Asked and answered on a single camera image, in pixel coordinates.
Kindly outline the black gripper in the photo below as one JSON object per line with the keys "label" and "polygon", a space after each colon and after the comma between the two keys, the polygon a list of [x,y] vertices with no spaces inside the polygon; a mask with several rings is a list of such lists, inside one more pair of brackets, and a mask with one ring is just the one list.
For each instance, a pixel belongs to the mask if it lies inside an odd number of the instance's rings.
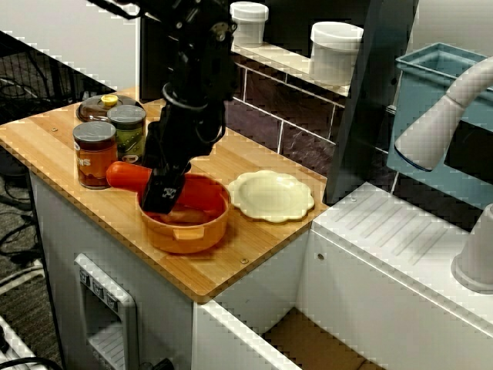
{"label": "black gripper", "polygon": [[223,103],[200,111],[172,104],[162,108],[159,120],[148,125],[142,165],[153,170],[141,196],[142,210],[168,214],[182,193],[191,159],[209,155],[225,132]]}

